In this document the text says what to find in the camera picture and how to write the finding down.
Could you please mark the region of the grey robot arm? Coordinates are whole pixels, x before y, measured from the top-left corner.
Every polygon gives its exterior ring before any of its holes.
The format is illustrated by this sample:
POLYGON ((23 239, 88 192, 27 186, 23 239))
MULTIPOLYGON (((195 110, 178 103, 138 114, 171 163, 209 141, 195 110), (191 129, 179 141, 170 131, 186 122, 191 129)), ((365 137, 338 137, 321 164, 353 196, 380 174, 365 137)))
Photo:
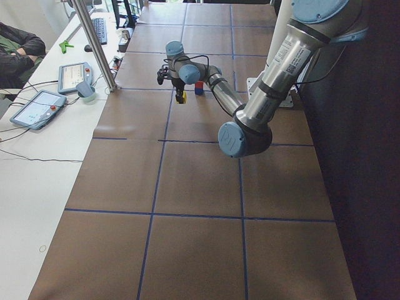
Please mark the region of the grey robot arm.
POLYGON ((221 151, 241 158, 265 151, 273 134, 268 123, 286 99, 314 53, 328 44, 360 40, 368 30, 369 1, 289 1, 287 34, 271 62, 258 76, 248 102, 232 88, 216 66, 194 62, 179 41, 166 44, 166 58, 157 81, 170 80, 176 101, 185 102, 186 85, 204 82, 220 106, 233 117, 218 132, 221 151))

